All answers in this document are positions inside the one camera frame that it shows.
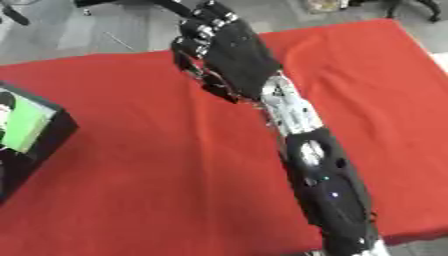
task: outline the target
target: robotic arm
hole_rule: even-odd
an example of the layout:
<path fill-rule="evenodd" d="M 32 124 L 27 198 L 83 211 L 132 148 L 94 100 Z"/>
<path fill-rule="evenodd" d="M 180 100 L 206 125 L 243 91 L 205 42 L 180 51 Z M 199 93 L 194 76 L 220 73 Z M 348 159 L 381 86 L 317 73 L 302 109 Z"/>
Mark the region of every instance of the robotic arm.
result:
<path fill-rule="evenodd" d="M 388 256 L 370 196 L 336 138 L 282 72 L 260 38 L 226 6 L 208 0 L 181 21 L 175 64 L 232 103 L 253 102 L 278 134 L 291 187 L 329 256 Z"/>

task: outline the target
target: black box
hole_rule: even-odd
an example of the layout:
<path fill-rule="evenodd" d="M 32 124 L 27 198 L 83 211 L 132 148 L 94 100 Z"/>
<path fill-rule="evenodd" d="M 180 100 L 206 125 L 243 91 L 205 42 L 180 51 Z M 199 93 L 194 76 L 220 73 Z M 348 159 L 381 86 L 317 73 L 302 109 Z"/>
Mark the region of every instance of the black box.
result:
<path fill-rule="evenodd" d="M 28 136 L 31 139 L 28 140 L 28 146 L 24 147 L 25 149 L 3 149 L 0 151 L 0 160 L 2 161 L 0 166 L 0 203 L 2 203 L 76 131 L 78 126 L 61 106 L 39 96 L 1 81 L 0 91 L 7 91 L 15 98 L 29 102 L 30 106 L 36 106 L 36 109 L 39 109 L 37 111 L 42 110 L 46 113 L 42 114 L 42 118 L 39 119 L 42 120 L 40 128 L 35 129 L 39 132 L 30 132 L 33 136 Z M 0 142 L 4 145 L 3 136 Z"/>

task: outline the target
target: robotic forearm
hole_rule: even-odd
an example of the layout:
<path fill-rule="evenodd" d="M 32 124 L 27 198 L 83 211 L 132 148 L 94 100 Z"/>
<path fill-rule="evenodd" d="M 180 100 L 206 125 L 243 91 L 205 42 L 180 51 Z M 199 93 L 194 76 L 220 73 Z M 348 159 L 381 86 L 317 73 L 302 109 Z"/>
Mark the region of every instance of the robotic forearm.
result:
<path fill-rule="evenodd" d="M 332 256 L 388 255 L 363 182 L 291 80 L 281 72 L 272 76 L 260 105 L 278 133 L 294 194 L 308 222 L 321 229 L 325 251 Z"/>

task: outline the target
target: red fabric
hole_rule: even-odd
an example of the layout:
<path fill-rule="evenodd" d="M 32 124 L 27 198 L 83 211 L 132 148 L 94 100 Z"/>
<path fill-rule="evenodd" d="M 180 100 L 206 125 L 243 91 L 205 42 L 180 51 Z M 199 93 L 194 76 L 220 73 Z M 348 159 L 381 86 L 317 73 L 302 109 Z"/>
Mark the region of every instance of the red fabric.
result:
<path fill-rule="evenodd" d="M 266 35 L 358 166 L 388 241 L 448 231 L 448 79 L 395 23 Z M 168 52 L 0 68 L 80 130 L 0 209 L 2 256 L 278 255 L 320 246 L 257 111 Z"/>

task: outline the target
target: floor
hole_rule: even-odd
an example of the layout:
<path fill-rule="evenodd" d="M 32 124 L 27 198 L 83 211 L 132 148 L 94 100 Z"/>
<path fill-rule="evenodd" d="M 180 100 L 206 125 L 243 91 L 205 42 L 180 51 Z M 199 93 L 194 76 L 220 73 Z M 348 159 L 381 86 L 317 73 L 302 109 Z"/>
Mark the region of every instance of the floor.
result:
<path fill-rule="evenodd" d="M 303 0 L 221 0 L 247 19 L 257 32 L 319 26 L 384 16 L 379 3 L 343 12 L 309 14 Z M 184 0 L 191 7 L 198 0 Z M 406 31 L 448 71 L 448 0 L 439 0 L 442 21 L 431 24 L 427 9 L 407 2 L 397 19 Z M 92 53 L 145 52 L 166 49 L 177 35 L 177 17 L 145 0 L 104 4 L 83 16 L 70 0 L 41 0 L 18 6 L 32 22 L 21 27 L 4 18 L 0 25 L 0 64 L 53 59 Z M 392 256 L 448 255 L 448 238 L 418 241 L 391 248 Z"/>

